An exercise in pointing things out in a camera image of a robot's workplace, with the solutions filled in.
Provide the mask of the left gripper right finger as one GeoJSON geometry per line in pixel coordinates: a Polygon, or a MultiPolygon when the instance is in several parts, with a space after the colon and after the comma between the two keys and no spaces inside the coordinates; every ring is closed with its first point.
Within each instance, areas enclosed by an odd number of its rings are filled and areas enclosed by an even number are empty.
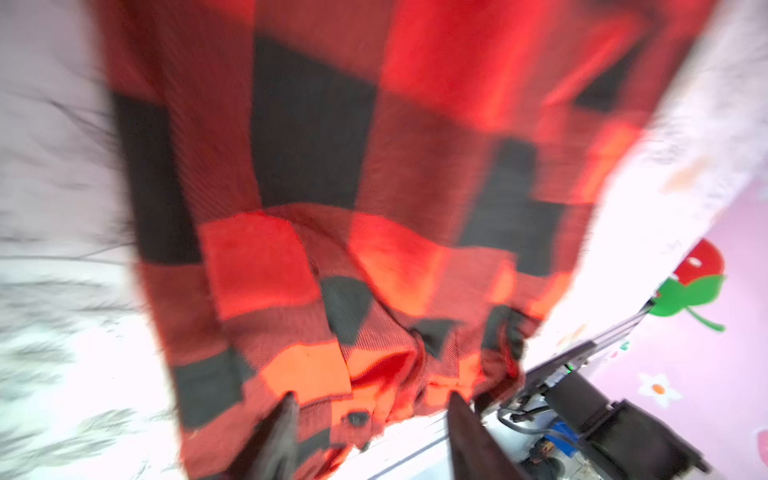
{"type": "Polygon", "coordinates": [[[448,438],[455,480],[527,480],[496,443],[458,392],[452,392],[447,410],[448,438]]]}

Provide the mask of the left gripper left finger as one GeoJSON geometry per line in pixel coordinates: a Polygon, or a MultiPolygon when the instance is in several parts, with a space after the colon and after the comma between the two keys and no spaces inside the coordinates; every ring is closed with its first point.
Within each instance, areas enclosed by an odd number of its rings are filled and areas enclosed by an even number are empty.
{"type": "Polygon", "coordinates": [[[232,480],[288,480],[297,470],[299,405],[285,394],[227,468],[232,480]]]}

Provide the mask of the red black plaid shirt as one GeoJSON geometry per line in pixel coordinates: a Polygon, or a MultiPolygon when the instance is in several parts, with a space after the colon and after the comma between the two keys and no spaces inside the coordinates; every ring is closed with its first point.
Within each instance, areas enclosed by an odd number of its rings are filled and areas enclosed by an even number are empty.
{"type": "Polygon", "coordinates": [[[711,1],[94,1],[191,479],[500,399],[711,1]]]}

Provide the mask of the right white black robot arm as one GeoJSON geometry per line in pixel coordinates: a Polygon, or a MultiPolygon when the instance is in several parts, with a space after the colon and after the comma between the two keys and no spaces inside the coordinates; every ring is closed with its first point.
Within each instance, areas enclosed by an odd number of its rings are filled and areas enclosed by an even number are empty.
{"type": "Polygon", "coordinates": [[[627,339],[653,305],[530,369],[522,390],[496,410],[499,422],[520,434],[561,439],[604,479],[712,473],[703,454],[670,427],[627,400],[609,399],[586,377],[592,361],[627,339]]]}

